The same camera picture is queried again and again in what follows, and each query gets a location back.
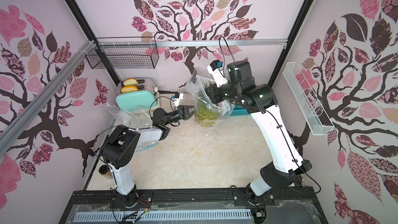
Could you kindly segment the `pineapple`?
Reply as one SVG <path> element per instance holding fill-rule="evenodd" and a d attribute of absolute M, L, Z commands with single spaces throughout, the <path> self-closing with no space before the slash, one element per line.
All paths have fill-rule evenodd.
<path fill-rule="evenodd" d="M 204 90 L 200 90 L 197 95 L 194 95 L 195 100 L 195 120 L 202 128 L 211 128 L 219 119 L 219 109 L 210 100 Z"/>

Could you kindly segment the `clear zip bag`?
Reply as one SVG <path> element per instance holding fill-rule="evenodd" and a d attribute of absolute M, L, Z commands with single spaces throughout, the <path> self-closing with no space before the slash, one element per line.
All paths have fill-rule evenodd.
<path fill-rule="evenodd" d="M 152 127 L 152 120 L 143 107 L 137 106 L 133 112 L 120 109 L 117 105 L 106 102 L 106 120 L 108 126 L 100 129 L 100 134 L 110 134 L 116 126 L 124 125 L 129 129 L 141 130 Z"/>

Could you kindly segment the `zip bag with blue seal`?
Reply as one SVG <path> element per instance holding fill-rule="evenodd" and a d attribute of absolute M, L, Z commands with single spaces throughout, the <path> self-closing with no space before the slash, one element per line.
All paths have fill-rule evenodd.
<path fill-rule="evenodd" d="M 147 141 L 147 142 L 138 143 L 135 148 L 135 152 L 140 152 L 140 151 L 150 149 L 152 147 L 157 146 L 158 144 L 159 144 L 158 141 Z"/>

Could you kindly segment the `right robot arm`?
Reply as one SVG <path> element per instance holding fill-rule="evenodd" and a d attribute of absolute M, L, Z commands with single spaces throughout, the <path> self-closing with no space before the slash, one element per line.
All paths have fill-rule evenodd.
<path fill-rule="evenodd" d="M 277 98 L 267 84 L 256 85 L 248 61 L 213 61 L 208 66 L 215 84 L 206 89 L 212 103 L 222 101 L 242 106 L 258 125 L 271 152 L 272 162 L 246 187 L 247 197 L 255 199 L 272 188 L 290 186 L 300 174 L 312 168 L 295 148 L 282 120 Z"/>

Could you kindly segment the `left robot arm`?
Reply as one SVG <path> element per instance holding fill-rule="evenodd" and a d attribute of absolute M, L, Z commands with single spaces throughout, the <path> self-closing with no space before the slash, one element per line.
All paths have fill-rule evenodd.
<path fill-rule="evenodd" d="M 99 150 L 98 158 L 103 165 L 98 171 L 114 180 L 114 198 L 118 203 L 133 207 L 138 202 L 136 184 L 128 167 L 134 153 L 164 140 L 170 132 L 170 125 L 178 126 L 181 120 L 189 120 L 193 116 L 193 106 L 179 104 L 182 96 L 176 94 L 170 97 L 171 112 L 154 108 L 154 104 L 151 104 L 148 110 L 137 107 L 138 113 L 135 115 L 113 103 L 106 104 L 108 111 L 120 123 L 110 127 L 111 134 L 105 138 Z"/>

